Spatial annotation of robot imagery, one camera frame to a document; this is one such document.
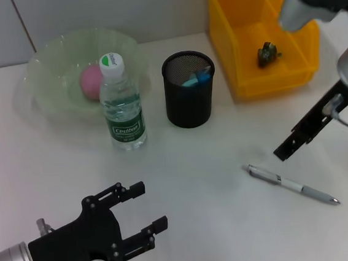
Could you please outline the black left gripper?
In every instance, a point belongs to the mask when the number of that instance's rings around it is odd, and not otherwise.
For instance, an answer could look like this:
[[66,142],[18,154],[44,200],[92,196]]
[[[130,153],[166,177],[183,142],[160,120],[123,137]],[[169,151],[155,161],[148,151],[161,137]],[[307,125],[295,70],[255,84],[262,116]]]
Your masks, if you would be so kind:
[[163,216],[141,232],[122,239],[110,211],[119,203],[145,194],[142,181],[128,188],[119,182],[82,200],[82,212],[73,222],[28,244],[33,261],[129,261],[155,248],[155,236],[168,229]]

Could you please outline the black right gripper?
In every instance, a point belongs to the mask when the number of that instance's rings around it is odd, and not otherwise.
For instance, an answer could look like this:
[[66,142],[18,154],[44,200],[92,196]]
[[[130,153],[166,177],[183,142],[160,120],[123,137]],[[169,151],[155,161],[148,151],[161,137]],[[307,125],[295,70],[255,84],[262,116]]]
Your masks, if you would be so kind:
[[290,136],[274,151],[274,155],[282,162],[289,159],[300,147],[312,141],[338,111],[347,106],[348,86],[339,80],[295,125]]

